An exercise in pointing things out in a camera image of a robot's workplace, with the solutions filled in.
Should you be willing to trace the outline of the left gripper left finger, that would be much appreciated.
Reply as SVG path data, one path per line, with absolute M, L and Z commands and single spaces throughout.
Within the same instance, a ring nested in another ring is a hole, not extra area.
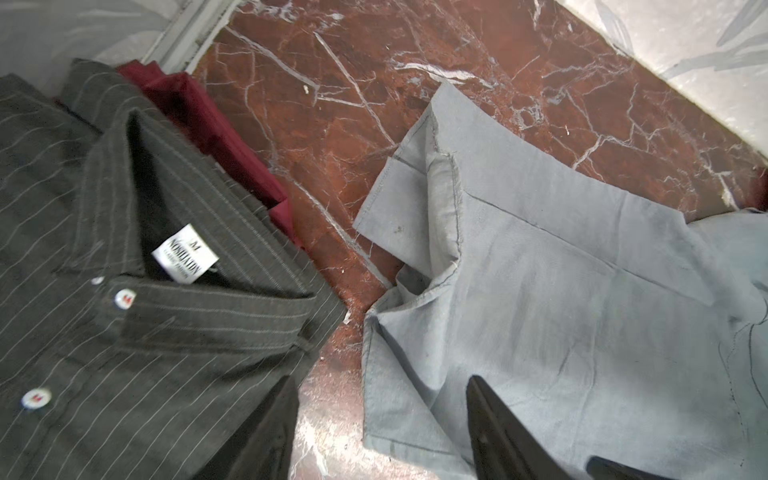
M 298 409 L 298 387 L 291 377 L 284 376 L 195 477 L 199 480 L 288 478 Z

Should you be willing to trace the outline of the grey long sleeve shirt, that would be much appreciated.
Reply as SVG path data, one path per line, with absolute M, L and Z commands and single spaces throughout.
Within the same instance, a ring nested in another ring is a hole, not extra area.
M 570 473 L 766 477 L 765 213 L 687 222 L 446 83 L 354 226 L 403 262 L 364 323 L 368 449 L 473 478 L 478 375 Z

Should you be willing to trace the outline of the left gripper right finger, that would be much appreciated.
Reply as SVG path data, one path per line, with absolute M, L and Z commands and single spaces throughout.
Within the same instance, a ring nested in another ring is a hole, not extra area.
M 579 469 L 560 464 L 539 444 L 479 375 L 466 387 L 468 428 L 479 479 L 655 479 L 598 456 Z

